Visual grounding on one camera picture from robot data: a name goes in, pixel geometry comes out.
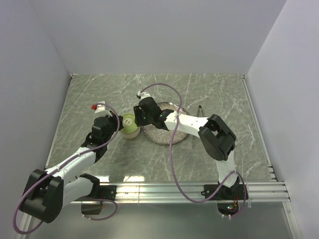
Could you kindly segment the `green round lid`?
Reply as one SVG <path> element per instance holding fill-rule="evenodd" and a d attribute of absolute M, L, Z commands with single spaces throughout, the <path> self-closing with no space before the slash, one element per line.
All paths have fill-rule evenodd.
<path fill-rule="evenodd" d="M 121 129 L 121 133 L 132 134 L 138 130 L 138 126 L 135 123 L 134 114 L 123 115 L 122 124 L 123 124 L 123 128 Z"/>

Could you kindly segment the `metal food tongs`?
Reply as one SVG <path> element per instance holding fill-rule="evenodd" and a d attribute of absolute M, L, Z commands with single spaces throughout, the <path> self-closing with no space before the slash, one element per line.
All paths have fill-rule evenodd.
<path fill-rule="evenodd" d="M 197 117 L 203 116 L 202 106 L 201 106 L 201 105 L 199 105 L 198 108 L 197 108 L 196 116 L 197 116 Z M 196 139 L 197 139 L 196 136 L 193 136 L 193 137 L 192 137 L 192 148 L 194 148 L 195 145 L 196 145 Z"/>

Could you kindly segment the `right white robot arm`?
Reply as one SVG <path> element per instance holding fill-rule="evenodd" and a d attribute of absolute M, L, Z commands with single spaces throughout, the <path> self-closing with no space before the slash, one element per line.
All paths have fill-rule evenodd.
<path fill-rule="evenodd" d="M 157 129 L 183 132 L 200 138 L 206 153 L 215 160 L 220 195 L 231 199 L 239 190 L 239 176 L 235 172 L 234 149 L 236 136 L 218 115 L 208 118 L 179 114 L 171 109 L 162 110 L 152 97 L 140 100 L 134 107 L 138 126 L 153 125 Z"/>

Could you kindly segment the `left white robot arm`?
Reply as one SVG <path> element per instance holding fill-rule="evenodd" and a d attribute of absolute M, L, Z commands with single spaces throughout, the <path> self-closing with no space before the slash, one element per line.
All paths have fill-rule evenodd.
<path fill-rule="evenodd" d="M 103 157 L 108 143 L 121 129 L 122 116 L 95 118 L 91 132 L 74 154 L 51 168 L 30 174 L 18 209 L 50 223 L 67 204 L 81 197 L 96 200 L 101 193 L 100 180 L 81 171 Z"/>

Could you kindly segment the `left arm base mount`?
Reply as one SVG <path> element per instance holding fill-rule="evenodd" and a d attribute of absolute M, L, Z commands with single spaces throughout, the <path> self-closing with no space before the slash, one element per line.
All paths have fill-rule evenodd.
<path fill-rule="evenodd" d="M 99 178 L 86 173 L 80 175 L 79 177 L 88 179 L 91 183 L 93 183 L 90 193 L 85 197 L 94 199 L 107 199 L 112 201 L 115 200 L 117 191 L 116 185 L 101 185 Z"/>

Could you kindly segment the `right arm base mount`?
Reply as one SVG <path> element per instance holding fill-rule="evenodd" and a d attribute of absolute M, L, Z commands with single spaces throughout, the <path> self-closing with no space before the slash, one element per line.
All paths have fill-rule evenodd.
<path fill-rule="evenodd" d="M 201 195 L 208 198 L 217 189 L 219 184 L 206 184 L 204 185 L 204 190 Z M 228 188 L 222 186 L 219 191 L 210 199 L 210 201 L 234 201 L 234 200 L 244 200 L 249 199 L 248 192 L 244 190 L 243 184 L 235 184 Z"/>

